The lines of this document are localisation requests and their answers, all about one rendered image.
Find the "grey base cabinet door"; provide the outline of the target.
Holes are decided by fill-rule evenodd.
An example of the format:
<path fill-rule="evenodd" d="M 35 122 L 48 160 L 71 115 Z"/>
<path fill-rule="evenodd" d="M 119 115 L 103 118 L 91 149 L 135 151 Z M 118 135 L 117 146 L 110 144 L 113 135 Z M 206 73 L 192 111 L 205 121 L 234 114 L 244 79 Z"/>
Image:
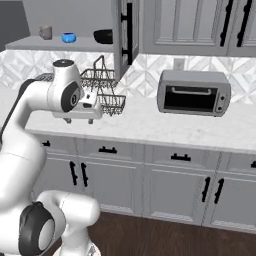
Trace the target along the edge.
<path fill-rule="evenodd" d="M 69 163 L 75 163 L 75 173 L 78 176 L 77 185 L 73 185 Z M 33 188 L 33 196 L 37 198 L 39 194 L 46 190 L 60 190 L 66 192 L 78 192 L 81 188 L 80 175 L 77 159 L 73 156 L 49 154 L 45 166 L 39 175 Z"/>
<path fill-rule="evenodd" d="M 143 216 L 191 225 L 202 224 L 206 200 L 202 191 L 211 170 L 145 165 Z"/>
<path fill-rule="evenodd" d="M 221 178 L 225 182 L 219 201 L 214 204 Z M 256 175 L 218 172 L 202 225 L 256 234 Z"/>
<path fill-rule="evenodd" d="M 80 158 L 86 164 L 88 187 L 83 191 L 100 203 L 103 212 L 141 216 L 143 164 L 141 162 Z"/>

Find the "grey toaster oven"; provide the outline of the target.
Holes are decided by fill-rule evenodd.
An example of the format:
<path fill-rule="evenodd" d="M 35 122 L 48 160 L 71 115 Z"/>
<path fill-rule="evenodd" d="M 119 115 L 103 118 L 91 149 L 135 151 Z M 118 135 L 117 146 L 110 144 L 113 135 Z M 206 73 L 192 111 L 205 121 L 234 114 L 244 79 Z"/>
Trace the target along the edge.
<path fill-rule="evenodd" d="M 231 100 L 231 84 L 222 72 L 164 70 L 157 89 L 162 113 L 222 117 Z"/>

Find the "grey mug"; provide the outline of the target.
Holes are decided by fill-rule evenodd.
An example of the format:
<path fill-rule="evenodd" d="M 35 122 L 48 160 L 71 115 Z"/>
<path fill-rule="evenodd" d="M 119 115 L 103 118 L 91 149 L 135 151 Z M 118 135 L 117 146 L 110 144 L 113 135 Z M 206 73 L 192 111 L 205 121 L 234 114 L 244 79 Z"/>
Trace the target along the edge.
<path fill-rule="evenodd" d="M 51 26 L 41 26 L 39 28 L 39 36 L 44 40 L 52 39 L 52 27 Z"/>

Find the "blue bowl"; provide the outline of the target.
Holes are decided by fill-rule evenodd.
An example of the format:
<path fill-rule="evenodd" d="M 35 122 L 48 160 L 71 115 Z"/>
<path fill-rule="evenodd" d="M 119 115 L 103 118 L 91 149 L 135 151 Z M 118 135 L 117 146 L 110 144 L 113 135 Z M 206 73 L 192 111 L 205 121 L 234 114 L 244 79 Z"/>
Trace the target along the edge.
<path fill-rule="evenodd" d="M 64 43 L 74 43 L 76 41 L 76 34 L 73 32 L 65 32 L 62 34 L 62 41 Z"/>

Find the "grey drawer front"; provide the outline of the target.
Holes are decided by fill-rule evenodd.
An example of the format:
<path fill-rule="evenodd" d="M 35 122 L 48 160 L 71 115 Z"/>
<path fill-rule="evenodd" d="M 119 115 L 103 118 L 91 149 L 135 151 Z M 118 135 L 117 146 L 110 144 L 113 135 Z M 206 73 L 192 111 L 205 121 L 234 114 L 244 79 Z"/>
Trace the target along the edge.
<path fill-rule="evenodd" d="M 76 144 L 79 156 L 131 162 L 143 161 L 144 146 L 140 144 L 89 138 L 78 138 Z M 99 148 L 102 146 L 105 146 L 106 148 L 115 147 L 117 149 L 117 154 L 98 152 Z"/>
<path fill-rule="evenodd" d="M 253 161 L 256 161 L 256 154 L 223 153 L 219 170 L 230 173 L 256 175 L 256 168 L 251 168 Z"/>
<path fill-rule="evenodd" d="M 188 154 L 191 157 L 191 162 L 171 160 L 170 157 L 174 153 Z M 149 164 L 215 170 L 218 158 L 218 151 L 159 145 L 145 146 L 145 162 Z"/>
<path fill-rule="evenodd" d="M 47 140 L 50 141 L 50 147 L 44 146 L 48 153 L 73 156 L 77 154 L 76 144 L 73 138 L 37 133 L 35 133 L 35 136 L 39 139 L 41 144 Z"/>

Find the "black bowl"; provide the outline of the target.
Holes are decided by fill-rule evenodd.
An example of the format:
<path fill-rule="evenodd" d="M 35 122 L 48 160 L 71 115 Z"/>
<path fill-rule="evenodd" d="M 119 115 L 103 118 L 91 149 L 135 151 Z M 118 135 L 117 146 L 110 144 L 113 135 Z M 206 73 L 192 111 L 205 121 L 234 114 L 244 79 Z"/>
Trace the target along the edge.
<path fill-rule="evenodd" d="M 111 45 L 113 43 L 113 31 L 111 29 L 96 30 L 93 35 L 99 44 Z"/>

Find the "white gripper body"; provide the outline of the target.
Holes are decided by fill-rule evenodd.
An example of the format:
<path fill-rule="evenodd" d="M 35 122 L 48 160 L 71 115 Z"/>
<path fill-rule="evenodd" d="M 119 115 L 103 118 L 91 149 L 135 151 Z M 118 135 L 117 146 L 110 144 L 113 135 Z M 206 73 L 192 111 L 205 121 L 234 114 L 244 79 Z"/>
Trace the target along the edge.
<path fill-rule="evenodd" d="M 55 118 L 66 119 L 101 119 L 103 112 L 101 104 L 96 102 L 94 105 L 80 101 L 78 105 L 70 112 L 53 112 Z"/>

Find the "open grey wall cabinet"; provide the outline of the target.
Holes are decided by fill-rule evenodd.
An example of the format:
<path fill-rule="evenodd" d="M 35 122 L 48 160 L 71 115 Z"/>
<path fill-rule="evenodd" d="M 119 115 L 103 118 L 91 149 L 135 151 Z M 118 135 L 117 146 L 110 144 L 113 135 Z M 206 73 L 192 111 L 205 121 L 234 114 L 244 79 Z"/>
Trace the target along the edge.
<path fill-rule="evenodd" d="M 12 50 L 53 50 L 81 52 L 113 52 L 112 45 L 95 41 L 93 32 L 111 29 L 111 0 L 22 0 L 29 34 L 19 36 L 6 45 Z M 39 36 L 41 26 L 52 27 L 52 39 Z M 74 43 L 64 43 L 62 34 L 76 34 Z"/>

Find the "white wall outlet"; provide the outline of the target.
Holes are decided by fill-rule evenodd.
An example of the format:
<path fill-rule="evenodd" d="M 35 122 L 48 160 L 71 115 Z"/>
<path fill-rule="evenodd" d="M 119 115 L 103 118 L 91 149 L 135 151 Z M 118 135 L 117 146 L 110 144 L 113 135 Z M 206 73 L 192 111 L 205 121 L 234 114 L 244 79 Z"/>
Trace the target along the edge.
<path fill-rule="evenodd" d="M 174 59 L 174 64 L 173 64 L 173 69 L 174 70 L 183 70 L 185 65 L 185 59 L 183 58 L 175 58 Z"/>

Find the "grey open cabinet door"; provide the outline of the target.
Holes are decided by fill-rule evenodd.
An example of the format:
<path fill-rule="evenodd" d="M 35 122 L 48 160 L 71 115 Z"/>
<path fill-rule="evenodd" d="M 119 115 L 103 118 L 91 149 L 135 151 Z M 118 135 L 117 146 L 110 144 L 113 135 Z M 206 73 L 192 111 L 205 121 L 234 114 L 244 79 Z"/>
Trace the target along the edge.
<path fill-rule="evenodd" d="M 126 13 L 127 2 L 133 4 L 133 61 L 139 53 L 139 0 L 112 0 L 114 69 L 117 82 L 132 65 L 128 65 L 127 57 L 121 54 L 121 50 L 126 48 L 126 22 L 121 22 L 121 14 Z"/>

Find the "wide grey wall cabinet door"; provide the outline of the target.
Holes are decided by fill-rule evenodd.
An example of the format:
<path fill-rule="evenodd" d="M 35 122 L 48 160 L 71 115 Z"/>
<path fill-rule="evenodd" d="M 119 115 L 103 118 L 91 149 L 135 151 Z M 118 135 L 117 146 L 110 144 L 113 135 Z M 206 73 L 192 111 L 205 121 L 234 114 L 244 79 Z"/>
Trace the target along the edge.
<path fill-rule="evenodd" d="M 147 54 L 225 56 L 220 34 L 228 0 L 145 0 Z"/>

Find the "narrow grey wall cabinet door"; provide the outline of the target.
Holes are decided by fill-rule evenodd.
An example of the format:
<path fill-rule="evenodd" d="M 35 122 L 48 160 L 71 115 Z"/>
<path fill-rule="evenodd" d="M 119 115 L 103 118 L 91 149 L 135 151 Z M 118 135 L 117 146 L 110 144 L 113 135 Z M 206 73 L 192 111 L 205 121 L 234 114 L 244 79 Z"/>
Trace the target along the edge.
<path fill-rule="evenodd" d="M 238 0 L 230 35 L 228 55 L 232 57 L 256 57 L 256 0 L 253 0 L 241 47 L 237 47 L 237 34 L 243 19 L 247 0 Z"/>

